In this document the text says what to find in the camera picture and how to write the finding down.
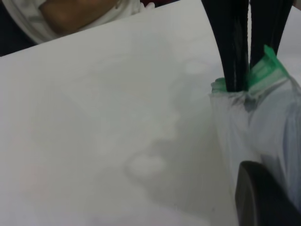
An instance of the table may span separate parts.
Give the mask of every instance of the table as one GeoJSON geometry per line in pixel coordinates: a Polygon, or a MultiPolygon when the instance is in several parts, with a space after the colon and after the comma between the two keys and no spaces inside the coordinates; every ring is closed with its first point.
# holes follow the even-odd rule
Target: table
{"type": "Polygon", "coordinates": [[[0,224],[237,225],[208,98],[222,75],[196,0],[0,58],[0,224]]]}

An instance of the plastic bag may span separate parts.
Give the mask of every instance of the plastic bag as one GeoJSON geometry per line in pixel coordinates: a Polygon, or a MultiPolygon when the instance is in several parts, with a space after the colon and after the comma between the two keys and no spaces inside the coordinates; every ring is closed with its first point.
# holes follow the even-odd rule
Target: plastic bag
{"type": "Polygon", "coordinates": [[[217,79],[210,95],[231,190],[242,161],[261,162],[301,212],[301,88],[266,46],[247,82],[248,92],[227,93],[217,79]]]}

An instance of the person's hand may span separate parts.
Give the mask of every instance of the person's hand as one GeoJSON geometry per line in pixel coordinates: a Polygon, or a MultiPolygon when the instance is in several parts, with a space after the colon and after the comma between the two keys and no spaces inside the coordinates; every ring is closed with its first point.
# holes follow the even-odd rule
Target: person's hand
{"type": "Polygon", "coordinates": [[[57,34],[70,34],[107,13],[118,0],[47,0],[40,11],[57,34]]]}

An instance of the white cloth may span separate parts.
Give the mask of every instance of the white cloth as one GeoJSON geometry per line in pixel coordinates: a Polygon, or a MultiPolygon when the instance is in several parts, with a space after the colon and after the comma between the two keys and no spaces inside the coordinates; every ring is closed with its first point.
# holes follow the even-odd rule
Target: white cloth
{"type": "MultiPolygon", "coordinates": [[[[37,44],[60,37],[51,30],[39,10],[39,7],[45,1],[46,0],[2,0],[13,20],[37,44]]],[[[155,5],[152,3],[144,7],[139,0],[120,0],[116,7],[113,7],[105,15],[83,27],[81,30],[128,17],[149,8],[155,8],[155,5]]]]}

